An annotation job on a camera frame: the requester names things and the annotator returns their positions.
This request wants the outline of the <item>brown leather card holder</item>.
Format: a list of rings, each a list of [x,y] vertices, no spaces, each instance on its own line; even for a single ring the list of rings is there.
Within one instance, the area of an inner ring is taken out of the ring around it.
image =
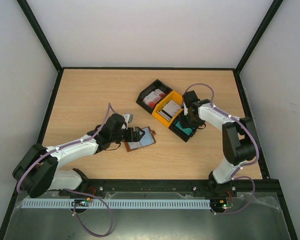
[[[127,152],[136,151],[156,143],[155,136],[156,132],[152,130],[149,126],[142,128],[144,131],[144,136],[138,142],[125,142],[125,148]]]

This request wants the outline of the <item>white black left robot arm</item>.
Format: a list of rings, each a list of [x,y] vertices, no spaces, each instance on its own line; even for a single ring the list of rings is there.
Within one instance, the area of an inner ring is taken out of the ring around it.
[[[84,189],[86,176],[80,170],[62,170],[61,167],[105,151],[112,143],[139,142],[145,131],[137,126],[129,127],[132,119],[132,114],[114,113],[76,140],[49,147],[34,144],[12,172],[17,181],[17,192],[26,192],[29,197],[37,198],[52,190]]]

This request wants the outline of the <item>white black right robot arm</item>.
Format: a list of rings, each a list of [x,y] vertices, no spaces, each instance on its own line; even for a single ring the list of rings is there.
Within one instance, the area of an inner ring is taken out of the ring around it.
[[[226,189],[225,183],[232,181],[239,170],[259,160],[260,147],[253,120],[231,115],[211,100],[200,100],[193,90],[182,95],[182,108],[181,127],[199,128],[209,123],[222,133],[223,159],[209,174],[208,183],[208,191],[219,196]]]

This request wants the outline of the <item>teal card stack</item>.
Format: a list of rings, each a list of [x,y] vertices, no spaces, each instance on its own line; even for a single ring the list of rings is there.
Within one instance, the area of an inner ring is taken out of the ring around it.
[[[174,127],[178,133],[180,133],[184,136],[187,136],[187,137],[190,137],[196,131],[196,129],[194,127],[183,126],[179,120],[177,120],[175,122]]]

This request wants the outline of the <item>red white card stack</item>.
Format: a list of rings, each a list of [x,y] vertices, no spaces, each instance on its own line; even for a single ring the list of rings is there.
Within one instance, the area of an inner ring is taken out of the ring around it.
[[[150,92],[147,96],[145,96],[142,102],[148,107],[154,108],[155,104],[165,96],[166,94],[162,90],[157,88],[154,91]]]

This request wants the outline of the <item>black right tray compartment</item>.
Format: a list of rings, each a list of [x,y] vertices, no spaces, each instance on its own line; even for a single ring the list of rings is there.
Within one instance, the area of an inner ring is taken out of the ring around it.
[[[177,117],[171,122],[168,129],[171,130],[174,134],[176,134],[184,142],[187,142],[196,133],[198,127],[183,128],[180,123],[180,117],[185,117],[183,112],[177,115]]]

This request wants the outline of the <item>black tray compartment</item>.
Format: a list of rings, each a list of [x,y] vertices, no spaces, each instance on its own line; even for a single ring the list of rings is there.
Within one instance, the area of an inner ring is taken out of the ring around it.
[[[198,127],[183,128],[180,123],[180,117],[185,117],[183,112],[177,115],[177,117],[171,122],[168,129],[171,130],[174,134],[176,134],[184,142],[187,142],[196,133]]]
[[[165,85],[159,79],[156,79],[143,91],[140,92],[136,103],[146,110],[149,114],[152,114],[155,106],[166,97],[172,89]]]

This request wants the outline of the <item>yellow middle tray compartment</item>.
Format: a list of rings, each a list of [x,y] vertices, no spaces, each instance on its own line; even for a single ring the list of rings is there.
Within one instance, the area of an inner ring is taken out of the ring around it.
[[[182,96],[173,90],[156,104],[151,115],[169,128],[182,110]]]

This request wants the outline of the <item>black left tray compartment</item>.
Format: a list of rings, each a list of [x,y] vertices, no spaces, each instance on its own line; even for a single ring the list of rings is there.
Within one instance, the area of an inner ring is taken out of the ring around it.
[[[136,103],[146,110],[149,114],[152,114],[155,106],[166,97],[172,89],[165,85],[159,79],[156,79],[143,91],[140,92]]]

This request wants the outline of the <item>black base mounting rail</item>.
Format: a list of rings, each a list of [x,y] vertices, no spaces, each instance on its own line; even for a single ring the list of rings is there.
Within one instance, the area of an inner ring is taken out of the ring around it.
[[[178,193],[193,197],[217,199],[237,195],[234,182],[213,183],[209,179],[199,180],[132,180],[132,179],[89,179],[76,189],[77,192],[104,197],[107,193]]]

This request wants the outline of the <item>black metal cage frame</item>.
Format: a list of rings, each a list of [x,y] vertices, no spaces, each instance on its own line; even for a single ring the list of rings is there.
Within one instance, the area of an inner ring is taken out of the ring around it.
[[[18,5],[20,6],[21,10],[23,11],[23,14],[25,15],[25,17],[27,18],[27,21],[30,23],[33,31],[35,32],[37,38],[39,39],[41,45],[43,46],[44,50],[46,51],[48,57],[50,58],[53,66],[55,67],[55,69],[57,70],[57,77],[53,86],[53,90],[52,90],[52,94],[48,103],[48,107],[42,122],[42,126],[39,132],[39,136],[38,136],[38,141],[42,140],[44,137],[44,134],[46,132],[47,129],[47,124],[48,124],[48,120],[50,118],[51,112],[52,112],[52,107],[54,105],[55,99],[56,99],[56,95],[57,95],[57,91],[61,82],[61,77],[62,74],[64,72],[64,70],[66,69],[65,67],[62,67],[61,64],[59,63],[51,45],[49,44],[48,39],[46,38],[42,28],[40,27],[39,22],[37,21],[31,7],[29,6],[28,2],[26,0],[18,0],[17,1]],[[240,100],[241,100],[241,104],[243,107],[243,111],[245,116],[247,117],[251,117],[252,116],[252,112],[247,100],[247,96],[243,87],[243,83],[242,80],[240,78],[240,73],[243,70],[245,64],[247,63],[249,57],[251,56],[251,54],[253,53],[254,49],[256,48],[257,44],[259,43],[260,39],[262,38],[264,32],[266,31],[267,27],[269,26],[270,22],[272,21],[272,19],[274,18],[275,14],[277,13],[277,11],[279,10],[281,4],[283,2],[281,0],[273,0],[269,9],[267,10],[264,18],[262,19],[258,29],[256,30],[255,34],[253,35],[252,40],[250,41],[248,47],[246,48],[242,58],[240,59],[238,65],[236,68],[232,68],[232,72],[234,74],[234,79],[236,82],[236,86],[238,89],[238,93],[240,96]],[[13,194],[11,196],[8,208],[6,210],[3,222],[1,224],[0,227],[0,240],[3,240],[4,237],[7,234],[7,228],[8,228],[8,223],[11,220],[11,215],[13,212],[13,207],[16,203],[17,200],[17,191],[14,190]],[[292,240],[296,240],[297,234],[295,231],[295,228],[293,226],[293,222],[287,207],[287,203],[286,200],[284,198],[283,195],[279,196],[279,203],[280,206],[283,208],[283,216],[284,216],[284,220],[285,223],[287,225],[287,230],[288,233],[291,237]]]

